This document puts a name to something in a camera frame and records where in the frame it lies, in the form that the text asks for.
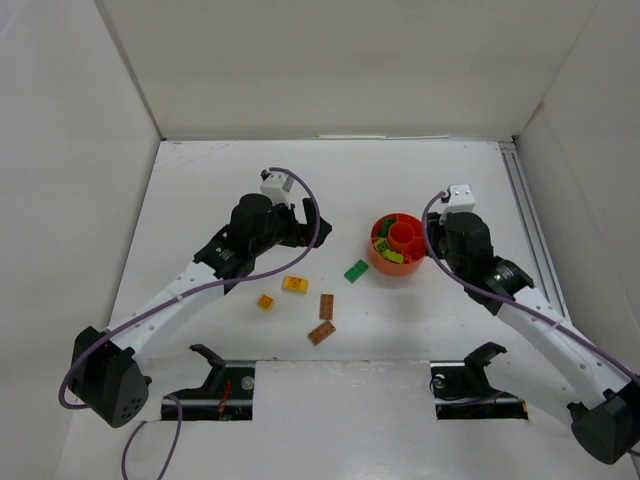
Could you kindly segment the small lime lego brick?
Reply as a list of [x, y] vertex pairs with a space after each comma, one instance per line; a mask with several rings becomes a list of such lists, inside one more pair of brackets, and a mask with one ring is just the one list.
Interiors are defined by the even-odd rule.
[[382, 252], [382, 255], [389, 262], [392, 262], [392, 263], [395, 263], [395, 264], [403, 264], [404, 263], [404, 256], [401, 253], [395, 252], [393, 250], [384, 250]]

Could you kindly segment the small orange-yellow lego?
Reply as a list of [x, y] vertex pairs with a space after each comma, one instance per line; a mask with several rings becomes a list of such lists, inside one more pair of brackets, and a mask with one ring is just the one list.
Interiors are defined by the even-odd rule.
[[257, 306], [264, 311], [270, 311], [274, 304], [275, 300], [268, 295], [262, 295], [257, 302]]

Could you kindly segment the lime lego with yellow studs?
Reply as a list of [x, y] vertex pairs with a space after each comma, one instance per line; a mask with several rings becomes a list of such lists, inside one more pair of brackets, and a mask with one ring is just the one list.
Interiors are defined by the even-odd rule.
[[390, 245], [387, 241], [386, 238], [379, 238], [377, 239], [374, 243], [373, 243], [373, 247], [374, 249], [379, 253], [382, 254], [384, 251], [389, 250], [390, 249]]

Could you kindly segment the green lego plate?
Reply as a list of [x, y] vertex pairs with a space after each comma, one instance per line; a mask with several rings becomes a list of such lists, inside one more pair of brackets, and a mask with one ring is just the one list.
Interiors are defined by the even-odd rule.
[[369, 265], [365, 261], [358, 260], [344, 273], [344, 277], [350, 283], [354, 283], [360, 279], [368, 269]]

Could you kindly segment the long red lego brick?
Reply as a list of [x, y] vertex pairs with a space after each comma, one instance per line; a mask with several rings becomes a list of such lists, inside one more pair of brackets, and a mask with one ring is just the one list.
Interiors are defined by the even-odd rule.
[[404, 256], [404, 263], [409, 264], [418, 262], [424, 257], [424, 251], [422, 249], [412, 250]]

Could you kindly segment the long green lego brick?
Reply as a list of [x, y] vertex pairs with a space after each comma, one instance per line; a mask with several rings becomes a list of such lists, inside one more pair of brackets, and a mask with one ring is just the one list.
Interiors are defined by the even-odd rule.
[[376, 232], [377, 238], [386, 238], [389, 235], [389, 231], [393, 224], [396, 223], [396, 219], [393, 217], [383, 218], [380, 222], [379, 229]]

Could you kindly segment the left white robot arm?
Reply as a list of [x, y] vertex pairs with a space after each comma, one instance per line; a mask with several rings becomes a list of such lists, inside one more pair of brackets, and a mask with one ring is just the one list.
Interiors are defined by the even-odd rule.
[[140, 313], [102, 331], [87, 327], [73, 345], [62, 392], [71, 392], [112, 428], [138, 415], [157, 377], [147, 368], [158, 349], [198, 311], [223, 298], [237, 284], [259, 280], [259, 256], [276, 246], [319, 247], [331, 231], [313, 195], [303, 200], [305, 220], [295, 208], [263, 194], [241, 197], [227, 225], [199, 251], [185, 270]]

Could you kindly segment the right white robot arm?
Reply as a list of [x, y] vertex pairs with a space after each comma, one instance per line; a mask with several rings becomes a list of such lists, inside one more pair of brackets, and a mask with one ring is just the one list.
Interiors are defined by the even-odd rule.
[[506, 392], [565, 424], [594, 459], [612, 465], [639, 443], [639, 375], [560, 315], [517, 264], [494, 254], [488, 226], [470, 211], [424, 211], [426, 251], [474, 302], [518, 332], [559, 373], [550, 383], [502, 372], [509, 351], [487, 342], [465, 359], [467, 397]]

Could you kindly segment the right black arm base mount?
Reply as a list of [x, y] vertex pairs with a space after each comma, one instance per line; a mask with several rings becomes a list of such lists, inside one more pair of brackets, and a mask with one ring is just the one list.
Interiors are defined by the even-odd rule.
[[528, 420], [526, 404], [518, 397], [489, 385], [485, 368], [507, 350], [487, 342], [463, 360], [430, 362], [429, 390], [436, 418], [445, 420]]

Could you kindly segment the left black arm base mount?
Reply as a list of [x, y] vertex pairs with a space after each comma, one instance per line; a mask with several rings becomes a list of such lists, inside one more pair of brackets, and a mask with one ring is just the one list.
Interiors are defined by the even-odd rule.
[[190, 346], [207, 364], [207, 375], [195, 387], [173, 392], [184, 421], [251, 421], [256, 362], [227, 361], [202, 344]]

